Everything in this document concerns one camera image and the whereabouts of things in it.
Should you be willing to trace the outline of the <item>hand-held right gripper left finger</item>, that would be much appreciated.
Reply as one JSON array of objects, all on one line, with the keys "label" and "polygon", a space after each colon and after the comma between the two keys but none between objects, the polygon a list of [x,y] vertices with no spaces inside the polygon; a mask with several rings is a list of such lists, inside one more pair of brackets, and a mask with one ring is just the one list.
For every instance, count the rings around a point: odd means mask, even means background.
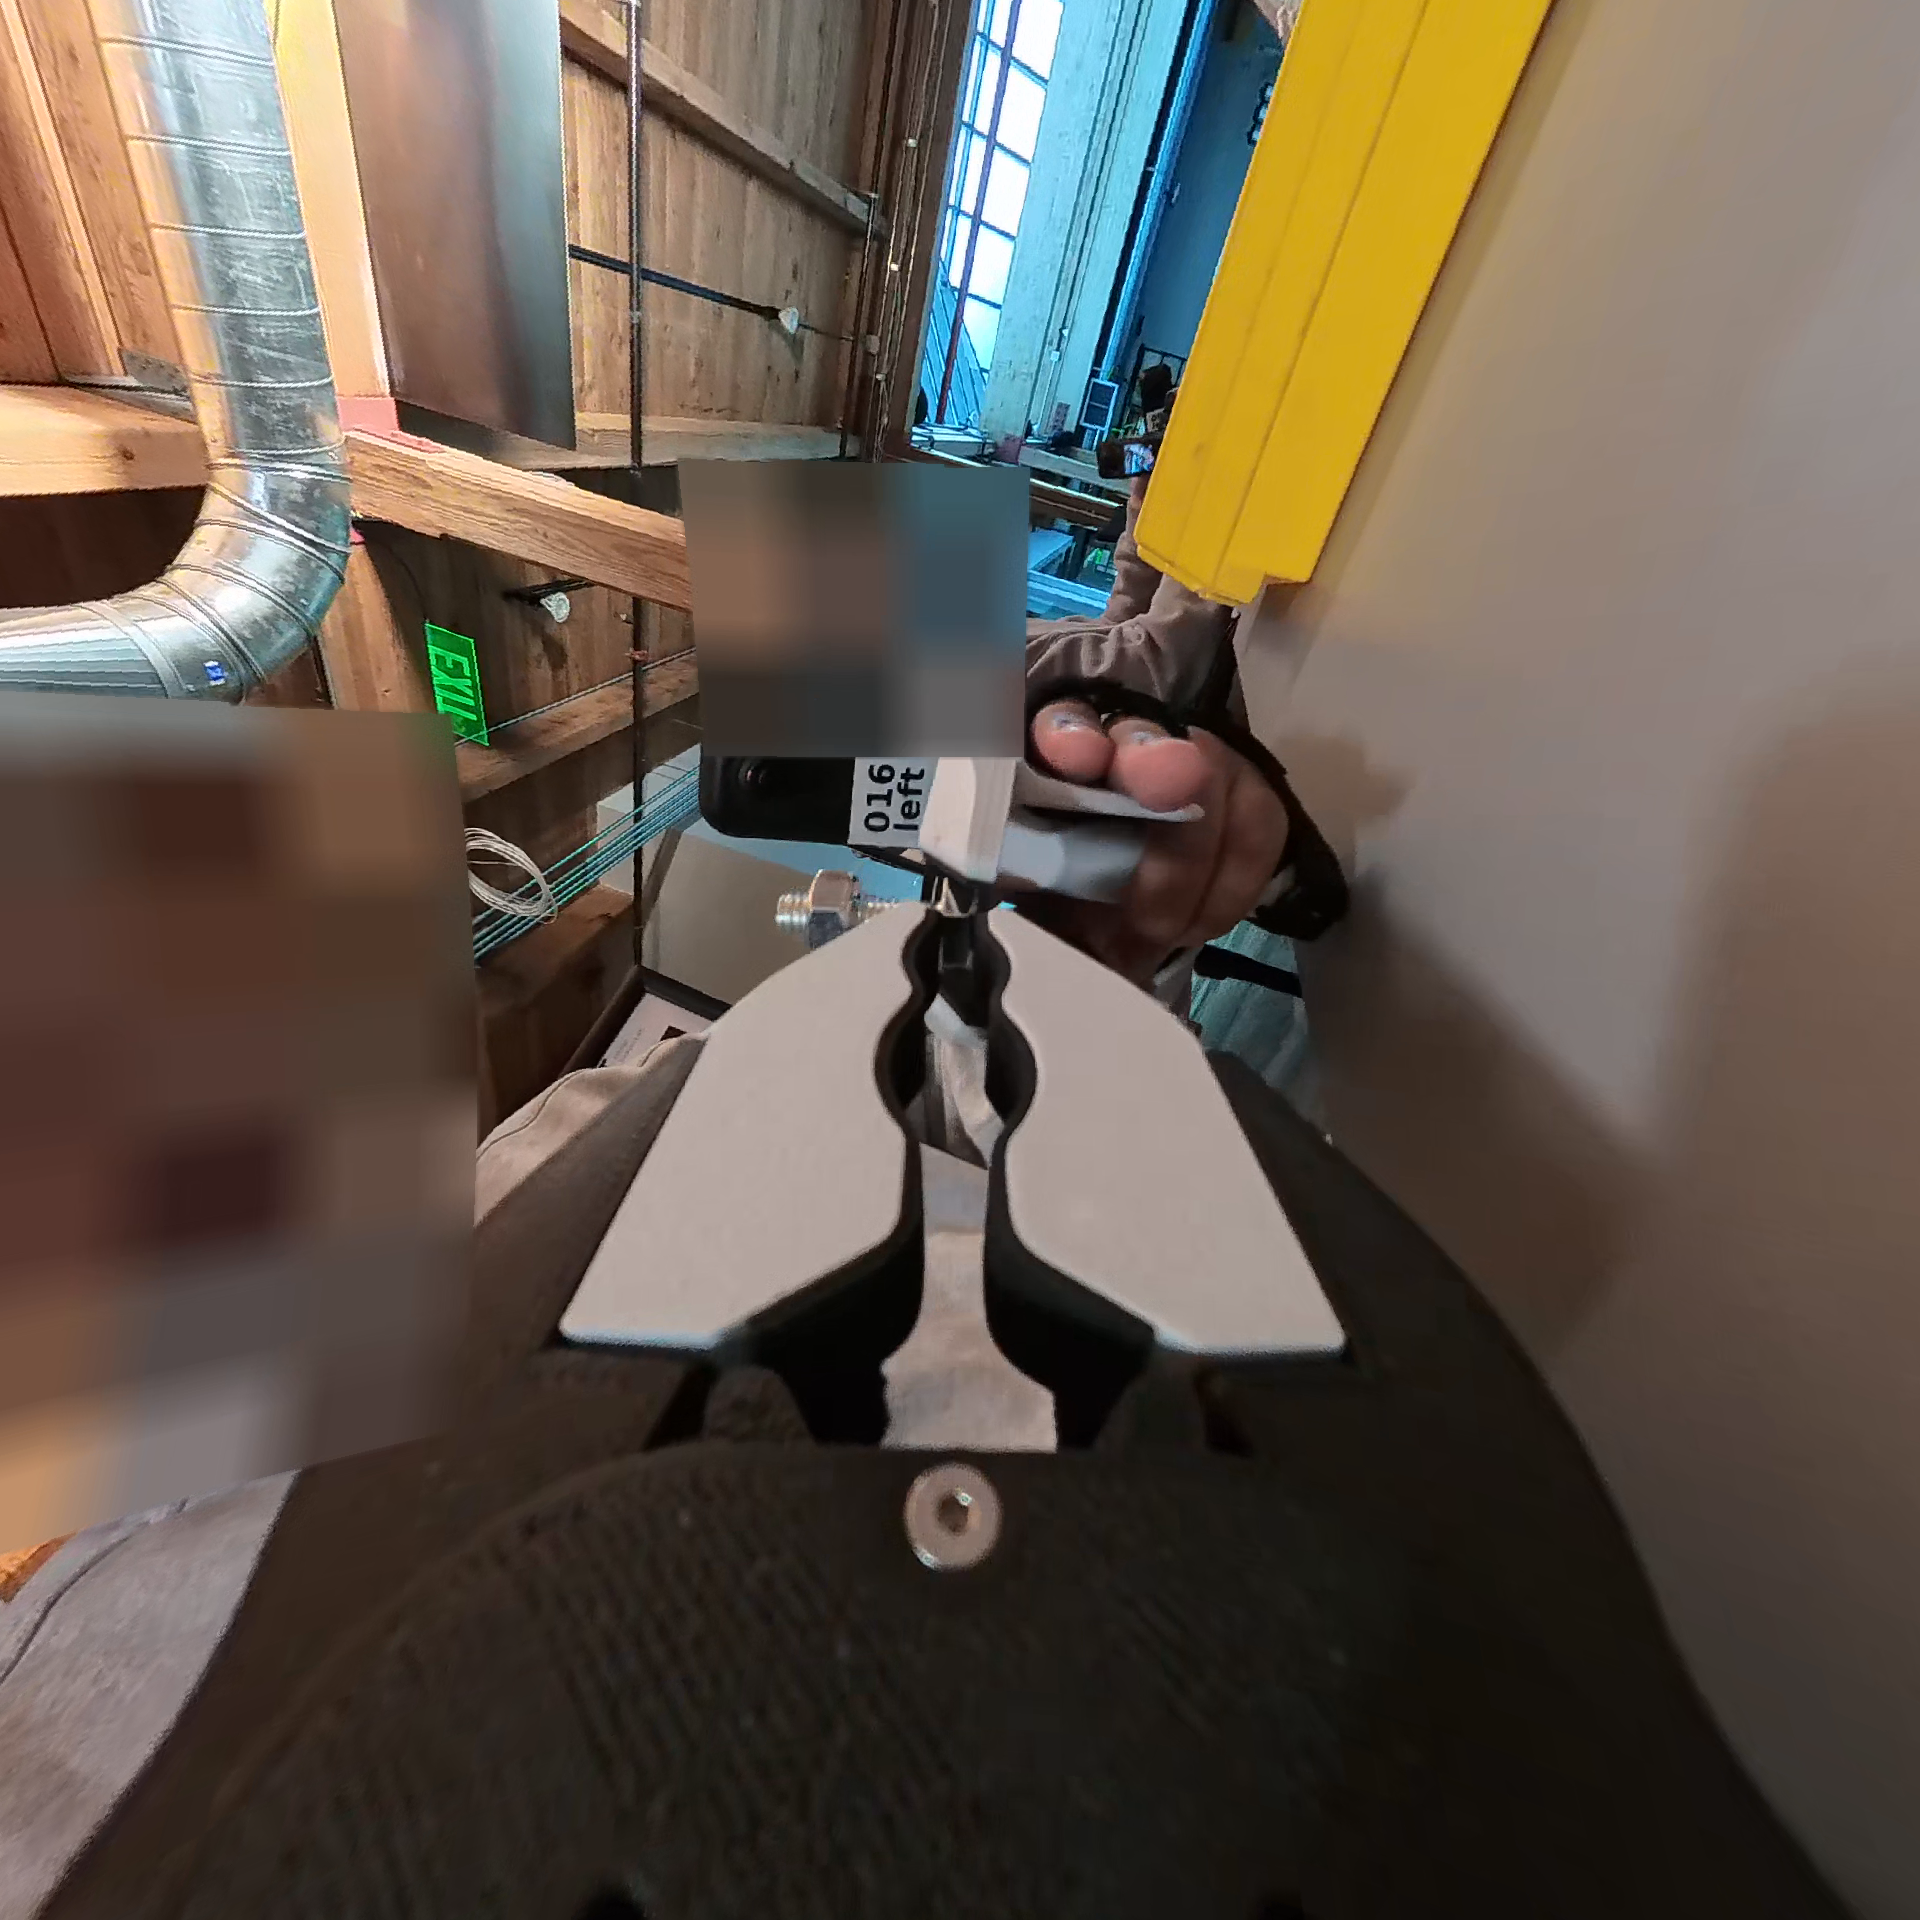
[{"label": "hand-held right gripper left finger", "polygon": [[574,1346],[768,1354],[846,1311],[888,1354],[921,1308],[921,905],[887,905],[718,1017],[572,1294]]}]

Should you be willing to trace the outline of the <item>silver threaded bolt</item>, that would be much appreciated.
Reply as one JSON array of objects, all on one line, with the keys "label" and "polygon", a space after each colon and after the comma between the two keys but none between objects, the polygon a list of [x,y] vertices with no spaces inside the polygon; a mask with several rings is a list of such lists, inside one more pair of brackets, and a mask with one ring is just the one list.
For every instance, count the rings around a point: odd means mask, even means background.
[{"label": "silver threaded bolt", "polygon": [[[919,900],[919,899],[877,897],[863,885],[863,879],[858,875],[857,875],[857,879],[858,879],[863,913],[861,913],[861,921],[853,931],[863,929],[863,925],[877,921],[880,916],[885,916],[888,913],[896,913],[900,907],[914,907],[914,909],[924,907],[924,900]],[[806,879],[805,887],[799,887],[798,892],[782,894],[778,900],[774,903],[774,925],[782,933],[785,933],[785,934],[791,934],[799,941],[802,941],[802,931],[805,931],[805,914],[806,914],[805,897],[806,897],[809,883],[812,883],[812,878]]]}]

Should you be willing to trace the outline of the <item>silver ventilation duct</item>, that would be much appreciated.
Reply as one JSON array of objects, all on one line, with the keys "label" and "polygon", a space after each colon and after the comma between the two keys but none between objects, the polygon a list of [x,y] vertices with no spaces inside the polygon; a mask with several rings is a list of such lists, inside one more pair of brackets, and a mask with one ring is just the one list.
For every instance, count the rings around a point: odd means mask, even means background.
[{"label": "silver ventilation duct", "polygon": [[265,9],[92,4],[207,454],[172,566],[5,612],[5,692],[237,705],[309,647],[351,534],[345,435]]}]

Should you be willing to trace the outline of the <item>person's grey sweatshirt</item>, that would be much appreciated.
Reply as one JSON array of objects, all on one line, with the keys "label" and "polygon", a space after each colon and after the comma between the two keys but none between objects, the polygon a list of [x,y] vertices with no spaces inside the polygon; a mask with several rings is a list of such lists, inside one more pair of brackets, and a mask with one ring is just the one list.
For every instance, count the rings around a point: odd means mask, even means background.
[{"label": "person's grey sweatshirt", "polygon": [[[464,1385],[550,1337],[704,1036],[569,1073],[474,1150]],[[324,1638],[400,1571],[402,1514],[449,1431],[85,1526],[5,1599],[2,1914],[40,1916],[207,1681],[292,1540],[286,1607]]]}]

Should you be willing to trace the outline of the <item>grey sheet metal panel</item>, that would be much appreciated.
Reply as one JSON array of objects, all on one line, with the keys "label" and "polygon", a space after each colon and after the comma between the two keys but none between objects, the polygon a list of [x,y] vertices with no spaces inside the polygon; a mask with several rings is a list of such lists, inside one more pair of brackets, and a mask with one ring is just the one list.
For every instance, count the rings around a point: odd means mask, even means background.
[{"label": "grey sheet metal panel", "polygon": [[332,13],[400,412],[574,447],[560,4]]}]

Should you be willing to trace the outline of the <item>green exit sign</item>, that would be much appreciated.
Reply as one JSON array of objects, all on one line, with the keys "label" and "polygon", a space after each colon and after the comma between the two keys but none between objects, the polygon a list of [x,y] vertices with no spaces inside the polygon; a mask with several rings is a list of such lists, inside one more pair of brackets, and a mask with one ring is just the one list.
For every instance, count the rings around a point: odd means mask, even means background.
[{"label": "green exit sign", "polygon": [[486,748],[488,713],[472,638],[426,619],[423,655],[434,708],[460,740]]}]

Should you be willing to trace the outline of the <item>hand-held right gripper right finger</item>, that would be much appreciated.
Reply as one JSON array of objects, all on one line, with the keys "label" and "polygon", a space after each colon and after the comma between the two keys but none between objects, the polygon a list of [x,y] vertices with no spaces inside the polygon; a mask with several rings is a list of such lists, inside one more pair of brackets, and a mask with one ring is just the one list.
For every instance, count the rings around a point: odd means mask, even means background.
[{"label": "hand-held right gripper right finger", "polygon": [[1013,1361],[1330,1361],[1349,1340],[1192,1034],[1010,909],[991,964],[984,1294]]}]

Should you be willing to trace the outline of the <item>yellow plastic bin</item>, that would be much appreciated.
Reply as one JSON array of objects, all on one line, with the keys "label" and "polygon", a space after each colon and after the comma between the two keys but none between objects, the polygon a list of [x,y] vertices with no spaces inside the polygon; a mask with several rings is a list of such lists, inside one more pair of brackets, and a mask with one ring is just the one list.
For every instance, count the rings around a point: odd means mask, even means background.
[{"label": "yellow plastic bin", "polygon": [[1136,523],[1172,583],[1309,580],[1546,13],[1301,4]]}]

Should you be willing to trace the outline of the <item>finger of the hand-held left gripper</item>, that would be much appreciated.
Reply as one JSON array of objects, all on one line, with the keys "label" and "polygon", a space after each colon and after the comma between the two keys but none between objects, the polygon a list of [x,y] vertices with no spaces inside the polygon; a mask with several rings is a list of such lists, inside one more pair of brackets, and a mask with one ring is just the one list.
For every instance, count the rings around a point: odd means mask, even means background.
[{"label": "finger of the hand-held left gripper", "polygon": [[1001,873],[1018,771],[1014,756],[938,756],[933,763],[919,851],[951,889],[997,897],[1025,889],[1024,878]]}]

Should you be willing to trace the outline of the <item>person's left hand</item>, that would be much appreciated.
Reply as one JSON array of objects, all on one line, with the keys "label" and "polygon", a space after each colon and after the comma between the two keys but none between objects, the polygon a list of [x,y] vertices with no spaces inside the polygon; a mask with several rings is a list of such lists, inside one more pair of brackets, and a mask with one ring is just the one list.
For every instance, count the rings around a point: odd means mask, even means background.
[{"label": "person's left hand", "polygon": [[1025,907],[1028,918],[1142,989],[1180,953],[1247,918],[1280,871],[1288,839],[1282,799],[1215,734],[1175,737],[1150,718],[1102,718],[1088,702],[1060,699],[1031,719],[1028,759],[1153,812],[1199,810],[1194,820],[1150,827],[1116,903],[1040,897]]}]

